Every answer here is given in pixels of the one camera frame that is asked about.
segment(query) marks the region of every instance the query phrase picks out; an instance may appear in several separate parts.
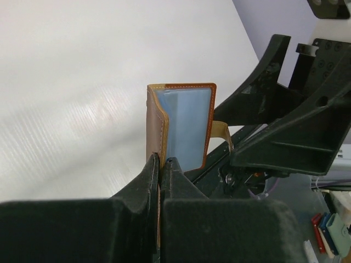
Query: cable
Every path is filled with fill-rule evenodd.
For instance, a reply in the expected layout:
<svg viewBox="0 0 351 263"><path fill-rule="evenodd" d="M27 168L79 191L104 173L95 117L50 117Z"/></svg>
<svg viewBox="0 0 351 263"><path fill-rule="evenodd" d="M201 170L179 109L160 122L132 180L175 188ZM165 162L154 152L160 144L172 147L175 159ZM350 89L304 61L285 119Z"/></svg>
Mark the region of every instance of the cable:
<svg viewBox="0 0 351 263"><path fill-rule="evenodd" d="M256 196L250 189L247 189L247 190L248 190L249 195L250 195L252 198L257 199L257 196Z"/></svg>
<svg viewBox="0 0 351 263"><path fill-rule="evenodd" d="M349 192L351 191L351 186L344 186L344 185L339 185L339 186L326 186L326 187L321 187L318 190L330 190L330 191L342 191L342 192Z"/></svg>
<svg viewBox="0 0 351 263"><path fill-rule="evenodd" d="M313 180L312 184L316 184L318 182L318 179L319 178L317 178L315 181ZM335 185L335 184L342 184L345 182L351 182L351 179L340 179L340 180L330 181L330 182L326 182L324 184L320 184L318 187L324 187L324 186Z"/></svg>
<svg viewBox="0 0 351 263"><path fill-rule="evenodd" d="M272 188L271 188L271 189L269 189L269 190L267 191L267 193L271 193L271 192L273 192L273 191L274 191L274 189L276 189L276 187L277 187L277 185L278 185L279 180L280 180L280 178L277 178L277 180L275 181L274 185L272 186Z"/></svg>

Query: bolt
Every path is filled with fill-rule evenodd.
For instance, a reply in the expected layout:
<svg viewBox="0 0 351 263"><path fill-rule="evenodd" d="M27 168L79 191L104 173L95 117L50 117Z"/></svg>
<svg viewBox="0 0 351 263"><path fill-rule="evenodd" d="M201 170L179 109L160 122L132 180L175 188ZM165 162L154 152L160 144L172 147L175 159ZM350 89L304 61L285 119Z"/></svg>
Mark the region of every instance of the bolt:
<svg viewBox="0 0 351 263"><path fill-rule="evenodd" d="M233 180L233 176L231 174L227 174L225 177L225 182L229 184Z"/></svg>
<svg viewBox="0 0 351 263"><path fill-rule="evenodd" d="M320 60L320 61L318 62L318 66L319 66L319 67L324 67L324 64L325 64L324 60Z"/></svg>
<svg viewBox="0 0 351 263"><path fill-rule="evenodd" d="M342 44L340 42L336 43L335 47L334 47L334 50L335 51L340 51L342 48Z"/></svg>
<svg viewBox="0 0 351 263"><path fill-rule="evenodd" d="M334 67L334 63L333 62L329 62L327 65L327 70L332 70Z"/></svg>
<svg viewBox="0 0 351 263"><path fill-rule="evenodd" d="M329 76L329 72L326 71L323 73L323 79L326 79L328 76Z"/></svg>
<svg viewBox="0 0 351 263"><path fill-rule="evenodd" d="M325 49L331 49L332 45L331 41L327 41L327 43L325 43Z"/></svg>

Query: brown leather wallet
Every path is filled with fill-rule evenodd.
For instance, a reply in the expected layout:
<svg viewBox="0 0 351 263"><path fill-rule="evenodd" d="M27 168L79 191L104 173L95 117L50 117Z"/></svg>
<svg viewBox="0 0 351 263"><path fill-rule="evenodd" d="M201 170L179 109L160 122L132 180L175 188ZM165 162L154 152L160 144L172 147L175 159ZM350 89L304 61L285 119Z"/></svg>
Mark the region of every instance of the brown leather wallet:
<svg viewBox="0 0 351 263"><path fill-rule="evenodd" d="M214 83L148 85L146 158L158 153L161 169L168 154L187 171L204 167L210 137L225 139L232 150L228 125L213 121L215 97Z"/></svg>

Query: orange stitching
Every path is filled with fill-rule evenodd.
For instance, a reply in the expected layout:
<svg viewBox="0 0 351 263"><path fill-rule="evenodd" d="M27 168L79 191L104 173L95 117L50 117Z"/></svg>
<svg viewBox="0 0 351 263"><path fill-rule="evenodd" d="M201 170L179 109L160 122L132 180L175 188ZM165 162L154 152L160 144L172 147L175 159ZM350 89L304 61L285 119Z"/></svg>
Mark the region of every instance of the orange stitching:
<svg viewBox="0 0 351 263"><path fill-rule="evenodd" d="M212 86L165 86L165 87L151 87L151 89L168 89L168 88L211 88Z"/></svg>
<svg viewBox="0 0 351 263"><path fill-rule="evenodd" d="M211 114L210 114L210 117L209 117L209 120L208 120L208 125L211 125L211 128L212 128L212 119L213 119L213 112L214 112L214 96L216 95L216 92L214 90L212 90L212 87L213 86L207 86L208 88L211 89L211 105L210 105L210 108L208 109L209 111L211 111ZM205 144L205 150L203 151L203 158L202 158L202 163L204 162L206 156L207 156L207 149L208 149L208 143L210 142L210 136L211 136L211 131L209 129L207 129L207 134L206 134L206 144Z"/></svg>
<svg viewBox="0 0 351 263"><path fill-rule="evenodd" d="M221 126L228 126L226 123L223 123L223 122L216 122L217 124L221 125Z"/></svg>
<svg viewBox="0 0 351 263"><path fill-rule="evenodd" d="M161 147L161 145L162 145L162 137L163 137L163 136L162 136L162 134L163 134L163 121L162 121L161 117L157 114L154 100L151 99L151 102L152 102L152 105L154 106L155 113L156 113L157 117L158 117L158 118L160 119L160 121L161 121L161 139L160 139L160 154L161 154L161 152L162 152L162 150L163 150L163 149L161 149L161 148L162 148L162 147Z"/></svg>

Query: black mechanical part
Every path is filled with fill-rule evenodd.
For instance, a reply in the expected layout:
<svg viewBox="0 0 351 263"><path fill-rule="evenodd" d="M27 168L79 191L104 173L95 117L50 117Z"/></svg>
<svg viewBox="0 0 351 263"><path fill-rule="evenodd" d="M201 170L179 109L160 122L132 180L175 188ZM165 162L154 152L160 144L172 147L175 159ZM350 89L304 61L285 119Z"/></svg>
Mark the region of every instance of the black mechanical part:
<svg viewBox="0 0 351 263"><path fill-rule="evenodd" d="M247 125L231 136L234 147L257 131L256 125ZM225 182L231 172L228 143L224 142L207 155L205 167L201 170L185 172L184 175L209 198L249 198L249 194L233 191Z"/></svg>
<svg viewBox="0 0 351 263"><path fill-rule="evenodd" d="M284 204L208 199L176 158L166 163L162 182L160 262L307 262L297 221Z"/></svg>
<svg viewBox="0 0 351 263"><path fill-rule="evenodd" d="M319 19L349 19L348 0L307 0L313 14Z"/></svg>
<svg viewBox="0 0 351 263"><path fill-rule="evenodd" d="M289 41L289 36L272 36L250 76L215 109L215 120L229 126L271 123L302 102L298 92L277 83Z"/></svg>
<svg viewBox="0 0 351 263"><path fill-rule="evenodd" d="M320 48L314 64L320 57L329 61L327 52L329 56L340 52L332 50ZM237 145L231 165L325 175L351 124L351 48L347 47L340 57L325 80L315 81L311 74L308 76L306 85L318 81L322 84L300 106ZM314 76L322 70L316 70ZM313 85L307 87L303 89L305 95L313 90Z"/></svg>
<svg viewBox="0 0 351 263"><path fill-rule="evenodd" d="M229 125L268 124L236 145L230 157L233 167L325 175L350 128L349 43L316 39L313 46L300 44L297 48L299 59L289 89L286 89L274 83L279 72L273 75L262 72L268 71L271 62L267 61L281 65L282 61L277 58L284 57L287 39L273 36L254 73L216 108L214 117ZM243 91L245 105L238 101L243 98ZM276 102L279 98L284 98L283 104ZM246 111L247 102L255 99L260 105L259 110L251 111L252 115L241 114ZM273 109L282 114L273 113ZM259 116L256 121L253 118L255 114Z"/></svg>
<svg viewBox="0 0 351 263"><path fill-rule="evenodd" d="M0 262L152 262L158 156L110 199L0 205Z"/></svg>

